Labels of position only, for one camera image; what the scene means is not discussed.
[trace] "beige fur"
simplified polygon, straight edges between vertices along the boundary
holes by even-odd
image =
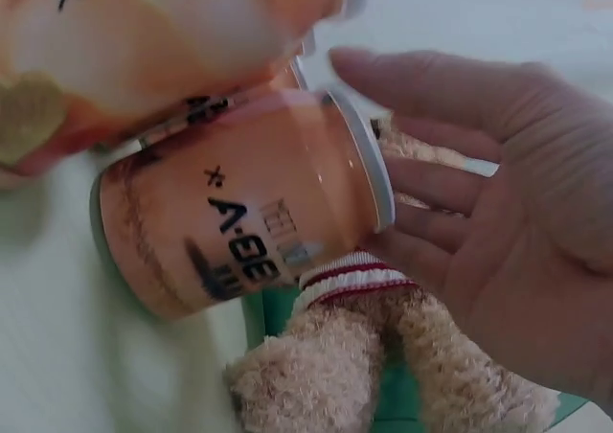
[[[461,166],[455,152],[400,135],[388,120],[379,126],[388,152]],[[312,307],[230,366],[245,430],[367,433],[384,352],[398,344],[420,385],[430,433],[541,433],[554,419],[552,392],[494,363],[441,303],[404,287]]]

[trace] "drink can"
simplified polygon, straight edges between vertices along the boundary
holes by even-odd
[[[247,103],[269,94],[276,90],[282,89],[307,89],[307,83],[302,72],[301,61],[295,57],[290,64],[276,74],[272,80],[266,83],[261,83],[252,87],[238,91],[237,93],[224,97],[200,97],[190,100],[190,105],[186,111],[175,116],[174,119],[169,119],[154,128],[147,129],[141,135],[135,134],[129,137],[123,137],[116,142],[106,144],[107,148],[114,148],[125,141],[139,139],[141,146],[146,148],[154,143],[157,143],[172,134],[175,134],[190,125],[198,124],[203,126],[216,119],[218,116],[236,109]]]
[[[2,188],[269,80],[362,0],[0,0]]]
[[[143,304],[179,319],[351,252],[393,223],[394,198],[347,98],[284,90],[113,164],[92,218]]]

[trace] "teddy bear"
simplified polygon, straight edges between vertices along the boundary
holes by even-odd
[[[462,166],[464,157],[401,133],[392,119],[372,121],[384,153]],[[441,302],[371,254],[358,249],[297,286],[285,331],[226,369],[245,431],[367,433],[390,353],[419,384],[429,433],[541,433],[553,422],[554,392],[489,358]]]

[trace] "hand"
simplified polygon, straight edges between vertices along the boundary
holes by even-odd
[[[534,64],[331,52],[342,80],[492,177],[389,158],[397,205],[367,248],[449,308],[482,349],[551,388],[613,405],[613,106]]]

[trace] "striped sweater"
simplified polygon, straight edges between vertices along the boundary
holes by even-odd
[[[415,283],[375,256],[357,250],[304,274],[298,283],[301,294],[294,303],[293,313],[303,312],[314,304],[323,304],[339,296],[408,285]]]

